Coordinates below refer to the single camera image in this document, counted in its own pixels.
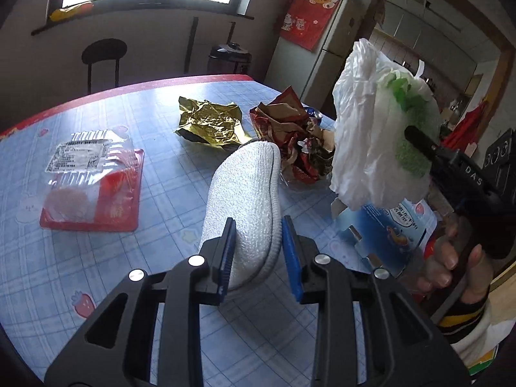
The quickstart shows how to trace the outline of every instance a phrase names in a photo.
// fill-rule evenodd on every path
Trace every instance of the chair leg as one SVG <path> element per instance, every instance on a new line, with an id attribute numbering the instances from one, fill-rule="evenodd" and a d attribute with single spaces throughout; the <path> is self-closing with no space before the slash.
<path id="1" fill-rule="evenodd" d="M 114 65 L 114 86 L 118 87 L 118 69 L 120 68 L 120 60 L 117 60 Z"/>
<path id="2" fill-rule="evenodd" d="M 91 94 L 91 64 L 88 64 L 88 94 Z"/>

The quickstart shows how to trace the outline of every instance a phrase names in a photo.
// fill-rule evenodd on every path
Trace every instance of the window sill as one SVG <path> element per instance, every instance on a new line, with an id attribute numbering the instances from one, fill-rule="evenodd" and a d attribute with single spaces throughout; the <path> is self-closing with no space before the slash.
<path id="1" fill-rule="evenodd" d="M 94 0 L 92 9 L 84 14 L 77 14 L 58 22 L 47 19 L 46 24 L 30 32 L 31 36 L 39 35 L 45 30 L 56 27 L 73 20 L 95 16 L 97 14 L 127 11 L 127 10 L 147 10 L 147 9 L 172 9 L 172 10 L 197 10 L 210 13 L 225 14 L 228 16 L 241 17 L 254 20 L 254 17 L 238 14 L 229 5 L 207 0 Z"/>

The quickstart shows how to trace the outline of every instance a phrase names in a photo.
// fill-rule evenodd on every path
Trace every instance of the refrigerator door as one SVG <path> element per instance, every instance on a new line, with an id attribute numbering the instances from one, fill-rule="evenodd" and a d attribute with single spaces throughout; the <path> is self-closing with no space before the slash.
<path id="1" fill-rule="evenodd" d="M 264 84 L 279 92 L 291 85 L 296 94 L 300 95 L 317 56 L 318 53 L 307 51 L 295 43 L 279 38 Z"/>
<path id="2" fill-rule="evenodd" d="M 312 74 L 301 94 L 301 102 L 316 109 L 321 109 L 333 84 L 339 77 L 344 58 L 328 51 L 321 51 Z"/>
<path id="3" fill-rule="evenodd" d="M 362 23 L 362 12 L 351 0 L 342 0 L 335 16 L 323 50 L 347 58 L 353 49 L 353 42 Z"/>

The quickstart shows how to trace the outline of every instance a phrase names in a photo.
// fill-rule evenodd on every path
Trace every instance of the blue plaid tablecloth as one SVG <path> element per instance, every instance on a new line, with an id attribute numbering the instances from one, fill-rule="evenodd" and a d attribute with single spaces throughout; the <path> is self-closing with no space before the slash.
<path id="1" fill-rule="evenodd" d="M 248 111 L 269 103 L 275 90 L 253 81 L 184 84 L 110 97 L 48 117 L 0 142 L 0 323 L 27 365 L 43 379 L 68 339 L 84 322 L 77 300 L 99 304 L 131 269 L 159 273 L 197 253 L 213 173 L 221 150 L 184 140 L 174 131 L 179 96 L 237 103 L 243 127 Z M 58 143 L 71 133 L 125 125 L 145 150 L 138 229 L 132 233 L 44 230 L 39 226 L 43 171 Z M 324 118 L 324 127 L 332 121 Z M 337 237 L 328 188 L 280 187 L 283 214 L 299 234 L 348 268 L 362 270 L 353 248 Z M 162 310 L 158 315 L 151 381 L 156 382 Z M 221 307 L 201 306 L 205 385 L 308 385 L 317 308 L 296 303 L 283 255 L 272 276 L 246 296 Z M 360 319 L 355 319 L 360 326 Z M 359 380 L 365 380 L 358 339 Z"/>

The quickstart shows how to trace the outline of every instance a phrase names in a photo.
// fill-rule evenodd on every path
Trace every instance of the striped cuff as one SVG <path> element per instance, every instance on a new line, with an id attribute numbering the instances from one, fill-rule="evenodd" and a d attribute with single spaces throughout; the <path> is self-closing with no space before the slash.
<path id="1" fill-rule="evenodd" d="M 452 306 L 438 324 L 449 343 L 457 343 L 476 327 L 484 314 L 487 297 L 486 294 L 481 301 L 474 304 L 464 304 L 459 300 Z"/>

